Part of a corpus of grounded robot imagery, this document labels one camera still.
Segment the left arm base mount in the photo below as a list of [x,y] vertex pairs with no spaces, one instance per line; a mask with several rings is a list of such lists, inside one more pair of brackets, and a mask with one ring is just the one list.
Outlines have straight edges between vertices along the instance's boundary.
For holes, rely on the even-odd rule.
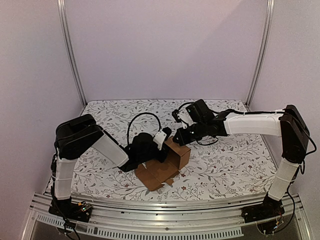
[[73,203],[71,199],[65,199],[52,200],[48,212],[69,220],[88,223],[92,210],[93,206],[90,203],[86,203],[85,201]]

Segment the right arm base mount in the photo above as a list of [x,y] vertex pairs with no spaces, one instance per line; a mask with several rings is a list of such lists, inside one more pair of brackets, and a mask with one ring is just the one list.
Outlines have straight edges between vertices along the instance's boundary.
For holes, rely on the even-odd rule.
[[273,235],[284,223],[285,213],[282,201],[265,199],[262,203],[241,209],[241,217],[245,223],[256,222],[257,229],[263,235]]

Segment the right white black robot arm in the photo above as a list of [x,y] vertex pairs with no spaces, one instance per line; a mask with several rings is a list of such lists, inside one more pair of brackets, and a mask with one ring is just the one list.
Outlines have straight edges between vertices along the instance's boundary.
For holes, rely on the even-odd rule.
[[299,167],[305,167],[305,158],[312,154],[308,145],[315,142],[310,131],[294,105],[274,111],[240,112],[227,109],[211,110],[203,99],[183,104],[186,113],[179,109],[172,116],[182,127],[178,128],[173,141],[180,146],[198,142],[204,137],[226,137],[236,134],[268,135],[281,138],[281,162],[275,178],[259,206],[262,218],[269,218],[278,210],[285,193],[294,181]]

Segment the brown cardboard box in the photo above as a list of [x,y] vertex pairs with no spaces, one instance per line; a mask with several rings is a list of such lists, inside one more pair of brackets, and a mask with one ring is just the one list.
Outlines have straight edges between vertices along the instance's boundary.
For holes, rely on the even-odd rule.
[[168,154],[163,163],[152,159],[145,164],[140,164],[135,170],[136,177],[151,192],[162,188],[165,184],[171,186],[174,177],[189,163],[191,155],[189,147],[173,142],[172,137],[166,140],[163,146],[168,147]]

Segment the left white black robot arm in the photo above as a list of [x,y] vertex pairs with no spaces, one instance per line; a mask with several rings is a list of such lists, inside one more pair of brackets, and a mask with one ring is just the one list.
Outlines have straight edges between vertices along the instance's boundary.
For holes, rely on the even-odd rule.
[[71,201],[71,184],[77,159],[93,148],[123,172],[130,172],[142,163],[157,160],[163,163],[169,149],[165,141],[172,134],[169,127],[160,127],[155,135],[142,132],[131,143],[122,147],[91,114],[66,121],[56,128],[55,157],[51,164],[52,194],[55,209],[63,216],[74,213]]

